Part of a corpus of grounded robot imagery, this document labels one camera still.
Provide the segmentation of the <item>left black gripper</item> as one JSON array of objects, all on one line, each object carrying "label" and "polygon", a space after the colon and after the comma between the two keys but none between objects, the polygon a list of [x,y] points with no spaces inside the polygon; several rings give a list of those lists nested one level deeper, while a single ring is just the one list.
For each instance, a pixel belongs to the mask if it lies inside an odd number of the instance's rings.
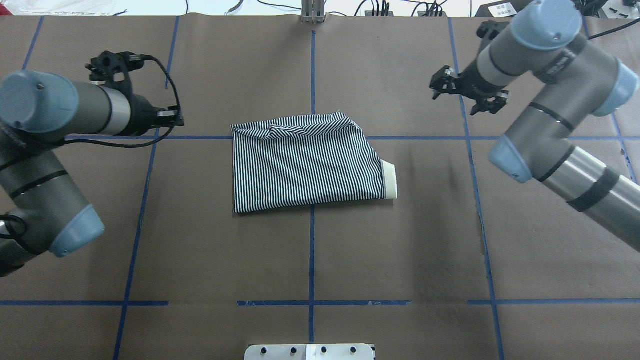
[{"label": "left black gripper", "polygon": [[180,105],[170,105],[160,108],[141,95],[131,98],[131,135],[142,136],[151,129],[184,126],[185,119]]}]

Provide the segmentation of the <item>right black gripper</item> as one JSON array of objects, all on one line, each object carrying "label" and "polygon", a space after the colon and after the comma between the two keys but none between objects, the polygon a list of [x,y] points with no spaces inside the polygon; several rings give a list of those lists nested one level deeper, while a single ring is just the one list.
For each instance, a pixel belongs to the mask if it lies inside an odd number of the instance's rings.
[{"label": "right black gripper", "polygon": [[488,82],[480,73],[476,64],[470,64],[461,73],[445,65],[430,79],[429,88],[433,91],[432,99],[442,94],[460,95],[476,103],[471,109],[471,116],[480,112],[496,114],[509,103],[510,92],[504,86]]}]

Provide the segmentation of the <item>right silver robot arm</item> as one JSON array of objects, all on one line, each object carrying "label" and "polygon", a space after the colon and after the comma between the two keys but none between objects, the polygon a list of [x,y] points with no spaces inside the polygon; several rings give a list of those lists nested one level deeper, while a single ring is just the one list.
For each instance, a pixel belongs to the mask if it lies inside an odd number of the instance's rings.
[{"label": "right silver robot arm", "polygon": [[588,116],[606,117],[638,91],[639,76],[580,33],[571,0],[533,0],[510,22],[487,21],[482,46],[461,72],[444,66],[430,80],[434,98],[475,101],[471,114],[496,114],[506,87],[532,73],[544,86],[490,150],[489,161],[519,183],[535,179],[576,212],[639,250],[639,186],[572,143]]}]

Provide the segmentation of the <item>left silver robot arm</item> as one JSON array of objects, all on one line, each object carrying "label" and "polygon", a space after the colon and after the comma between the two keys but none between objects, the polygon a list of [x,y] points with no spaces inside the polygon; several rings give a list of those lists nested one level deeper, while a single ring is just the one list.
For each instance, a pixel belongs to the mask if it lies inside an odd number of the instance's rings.
[{"label": "left silver robot arm", "polygon": [[55,155],[69,135],[138,137],[183,126],[179,105],[153,107],[115,85],[19,70],[1,83],[1,187],[15,208],[1,216],[1,276],[50,252],[63,258],[105,225]]}]

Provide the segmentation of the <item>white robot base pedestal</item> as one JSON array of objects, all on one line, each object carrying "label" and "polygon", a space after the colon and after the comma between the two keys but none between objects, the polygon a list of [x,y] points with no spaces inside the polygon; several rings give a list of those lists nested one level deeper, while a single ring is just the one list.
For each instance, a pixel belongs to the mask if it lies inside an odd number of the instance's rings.
[{"label": "white robot base pedestal", "polygon": [[373,344],[254,344],[247,347],[245,360],[375,360]]}]

